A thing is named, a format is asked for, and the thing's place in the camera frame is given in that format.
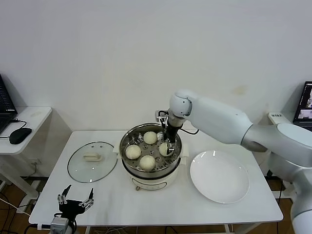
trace wooden floor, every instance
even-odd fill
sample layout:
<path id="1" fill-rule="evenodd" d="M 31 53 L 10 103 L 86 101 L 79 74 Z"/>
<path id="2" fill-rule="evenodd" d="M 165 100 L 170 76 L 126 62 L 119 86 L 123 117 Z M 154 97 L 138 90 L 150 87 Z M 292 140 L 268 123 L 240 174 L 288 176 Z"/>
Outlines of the wooden floor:
<path id="1" fill-rule="evenodd" d="M 39 191 L 42 191 L 45 182 L 42 182 L 39 186 Z M 272 190 L 280 190 L 280 181 L 279 180 L 271 180 L 269 181 L 269 185 Z M 25 196 L 25 193 L 17 188 L 15 185 L 6 186 L 2 193 L 7 196 L 9 202 L 15 206 L 18 206 L 20 201 Z M 281 199 L 280 207 L 284 214 L 283 221 L 278 223 L 279 234 L 294 234 L 291 218 L 290 218 L 290 210 L 291 210 L 292 202 L 290 199 Z M 7 209 L 8 205 L 4 202 L 0 201 L 0 209 Z M 31 213 L 31 207 L 29 206 L 26 210 L 27 213 Z M 23 234 L 25 228 L 29 225 L 28 216 L 25 214 L 17 214 L 15 210 L 0 210 L 0 234 L 8 234 L 4 230 L 9 230 L 11 232 L 15 232 L 18 234 Z M 219 233 L 224 232 L 224 227 L 221 225 L 213 225 L 213 226 L 174 226 L 173 227 L 178 233 Z M 85 227 L 78 227 L 78 231 L 83 234 L 85 232 Z M 104 234 L 107 228 L 92 228 L 90 233 L 92 234 Z M 138 234 L 173 234 L 175 231 L 168 227 L 167 232 L 166 227 L 139 227 Z M 48 231 L 37 231 L 36 229 L 29 229 L 27 234 L 47 234 Z M 123 230 L 120 230 L 121 234 L 136 234 L 136 227 L 126 227 Z M 276 223 L 264 223 L 253 229 L 249 232 L 250 234 L 277 234 Z"/>

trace cable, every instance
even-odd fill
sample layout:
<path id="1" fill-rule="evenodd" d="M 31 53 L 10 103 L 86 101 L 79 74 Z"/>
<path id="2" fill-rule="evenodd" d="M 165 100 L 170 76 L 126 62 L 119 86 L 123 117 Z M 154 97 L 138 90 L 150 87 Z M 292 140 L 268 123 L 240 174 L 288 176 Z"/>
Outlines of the cable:
<path id="1" fill-rule="evenodd" d="M 282 189 L 283 189 L 283 180 L 281 180 L 281 189 L 279 191 L 279 198 L 278 198 L 278 202 L 277 202 L 278 206 L 279 206 L 279 202 L 280 202 L 281 196 L 282 196 Z M 278 222 L 276 222 L 276 232 L 278 234 Z"/>
<path id="2" fill-rule="evenodd" d="M 122 227 L 122 228 L 109 228 L 109 229 L 107 229 L 105 234 L 108 234 L 108 233 L 111 233 L 111 232 L 114 232 L 114 231 L 117 231 L 120 234 L 119 230 L 124 229 L 124 228 L 126 228 L 126 227 Z"/>
<path id="3" fill-rule="evenodd" d="M 16 232 L 13 232 L 13 231 L 8 231 L 8 230 L 2 230 L 3 232 L 6 232 L 6 233 L 13 233 L 13 234 L 18 234 Z"/>
<path id="4" fill-rule="evenodd" d="M 186 130 L 184 130 L 184 129 L 182 129 L 182 128 L 180 128 L 180 130 L 182 130 L 182 131 L 184 131 L 184 132 L 186 132 L 186 133 L 188 133 L 188 134 L 191 134 L 191 135 L 196 135 L 196 134 L 199 132 L 199 129 L 197 129 L 197 131 L 194 132 L 194 133 L 188 132 L 188 131 L 186 131 Z"/>
<path id="5" fill-rule="evenodd" d="M 21 127 L 18 128 L 18 129 L 23 128 L 23 127 L 27 124 L 26 121 L 24 121 L 24 120 L 19 120 L 18 118 L 15 118 L 15 119 L 10 120 L 10 123 L 18 123 L 18 122 L 24 123 L 23 126 L 21 126 Z M 9 138 L 9 137 L 10 137 L 10 136 L 0 136 L 0 138 Z"/>
<path id="6" fill-rule="evenodd" d="M 165 228 L 165 234 L 167 234 L 167 229 L 168 229 L 169 227 L 172 228 L 172 230 L 174 230 L 174 232 L 175 232 L 176 234 L 178 234 L 178 232 L 176 231 L 176 229 L 173 228 L 173 226 L 167 226 L 167 227 Z"/>
<path id="7" fill-rule="evenodd" d="M 74 234 L 75 231 L 76 231 L 75 223 L 72 222 L 72 221 L 69 221 L 69 222 L 68 222 L 68 226 L 71 227 L 71 229 L 72 229 L 72 232 L 71 232 L 71 233 Z"/>
<path id="8" fill-rule="evenodd" d="M 17 209 L 18 211 L 20 211 L 20 212 L 22 212 L 22 213 L 24 213 L 24 214 L 26 214 L 26 215 L 30 216 L 30 214 L 28 214 L 28 213 L 26 213 L 26 212 L 24 212 L 24 211 L 20 210 L 18 207 L 16 207 L 16 206 L 12 205 L 12 204 L 11 204 L 11 203 L 9 203 L 9 202 L 6 202 L 6 201 L 5 201 L 5 200 L 3 200 L 2 198 L 0 198 L 0 200 L 1 200 L 1 201 L 3 201 L 3 202 L 5 202 L 6 204 L 9 204 L 9 205 L 13 206 L 13 207 L 14 207 L 15 209 Z"/>
<path id="9" fill-rule="evenodd" d="M 9 228 L 8 228 L 9 232 L 11 232 L 11 231 L 10 231 L 10 230 L 11 230 L 11 225 L 13 224 L 15 215 L 16 215 L 16 212 L 14 213 L 14 215 L 13 215 L 13 217 L 12 217 L 12 219 L 11 219 L 11 222 L 10 222 L 10 225 L 9 225 Z"/>
<path id="10" fill-rule="evenodd" d="M 73 233 L 75 233 L 75 232 L 76 232 L 76 230 L 77 230 L 77 222 L 76 222 L 76 220 L 74 220 L 74 225 L 75 225 L 75 228 L 74 228 Z"/>
<path id="11" fill-rule="evenodd" d="M 19 208 L 20 208 L 20 207 L 24 207 L 24 206 L 31 206 L 31 205 L 33 205 L 33 204 L 28 204 L 28 205 L 19 206 Z M 13 207 L 13 208 L 7 208 L 7 209 L 5 209 L 5 208 L 0 208 L 0 211 L 8 211 L 8 210 L 15 210 L 15 208 L 14 208 L 14 207 Z"/>
<path id="12" fill-rule="evenodd" d="M 6 197 L 6 195 L 4 195 L 3 193 L 1 193 L 1 195 L 4 196 L 4 198 L 5 198 L 7 201 L 9 201 L 9 199 Z M 4 222 L 4 224 L 3 224 L 3 227 L 2 227 L 2 229 L 1 229 L 1 231 L 0 231 L 0 233 L 3 232 L 3 229 L 4 229 L 4 227 L 5 227 L 5 224 L 6 224 L 6 222 L 8 221 L 9 215 L 10 215 L 10 211 L 8 210 L 8 214 L 6 215 L 5 222 Z"/>
<path id="13" fill-rule="evenodd" d="M 37 163 L 34 162 L 34 163 L 32 163 L 32 164 L 35 165 L 35 171 L 34 171 L 33 173 L 31 173 L 29 176 L 27 176 L 26 178 L 24 178 L 23 180 L 26 180 L 26 179 L 28 179 L 29 177 L 31 177 L 32 175 L 36 174 L 36 172 L 37 172 Z"/>
<path id="14" fill-rule="evenodd" d="M 27 228 L 24 230 L 24 234 L 27 234 L 27 231 L 29 228 L 37 228 L 38 227 L 38 224 L 30 224 L 27 226 Z"/>

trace robotic arm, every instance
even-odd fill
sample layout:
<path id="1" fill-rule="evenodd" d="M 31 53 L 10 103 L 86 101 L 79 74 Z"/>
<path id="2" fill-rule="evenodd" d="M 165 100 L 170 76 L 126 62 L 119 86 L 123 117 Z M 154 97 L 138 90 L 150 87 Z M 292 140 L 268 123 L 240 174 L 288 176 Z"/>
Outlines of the robotic arm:
<path id="1" fill-rule="evenodd" d="M 286 123 L 271 126 L 254 125 L 244 112 L 200 97 L 188 90 L 180 90 L 172 95 L 170 108 L 165 113 L 168 151 L 173 150 L 172 144 L 176 141 L 176 134 L 188 120 L 194 127 L 220 142 L 242 145 L 255 152 L 265 152 L 269 149 L 273 155 L 296 165 L 300 171 L 302 168 L 312 167 L 312 132 L 301 127 Z M 306 188 L 309 185 L 312 188 L 312 173 L 303 172 L 299 179 L 294 180 L 295 187 Z M 297 234 L 312 233 L 312 224 L 308 221 L 312 218 L 312 196 L 309 196 L 312 189 L 309 189 L 309 195 L 307 189 L 299 190 L 300 204 L 294 204 L 296 209 L 294 212 L 292 210 L 293 227 Z"/>
<path id="2" fill-rule="evenodd" d="M 84 201 L 67 200 L 70 187 L 71 185 L 58 195 L 58 209 L 61 213 L 54 215 L 49 234 L 74 234 L 77 229 L 76 216 L 83 214 L 94 204 L 93 189 Z"/>

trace pot lid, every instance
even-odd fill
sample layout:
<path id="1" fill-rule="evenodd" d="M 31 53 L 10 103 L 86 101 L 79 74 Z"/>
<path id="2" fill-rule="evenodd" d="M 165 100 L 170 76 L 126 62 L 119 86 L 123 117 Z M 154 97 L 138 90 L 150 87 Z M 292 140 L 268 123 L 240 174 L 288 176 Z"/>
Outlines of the pot lid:
<path id="1" fill-rule="evenodd" d="M 68 161 L 70 177 L 81 183 L 92 183 L 106 177 L 117 163 L 114 147 L 106 142 L 88 143 L 77 149 Z"/>

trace computer mouse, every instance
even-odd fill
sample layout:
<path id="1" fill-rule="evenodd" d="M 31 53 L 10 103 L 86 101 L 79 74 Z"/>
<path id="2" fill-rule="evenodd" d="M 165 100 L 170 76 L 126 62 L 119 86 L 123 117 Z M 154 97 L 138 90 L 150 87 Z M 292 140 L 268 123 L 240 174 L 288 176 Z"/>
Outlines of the computer mouse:
<path id="1" fill-rule="evenodd" d="M 32 130 L 30 128 L 19 128 L 11 133 L 9 137 L 9 141 L 13 145 L 20 144 L 30 133 Z"/>

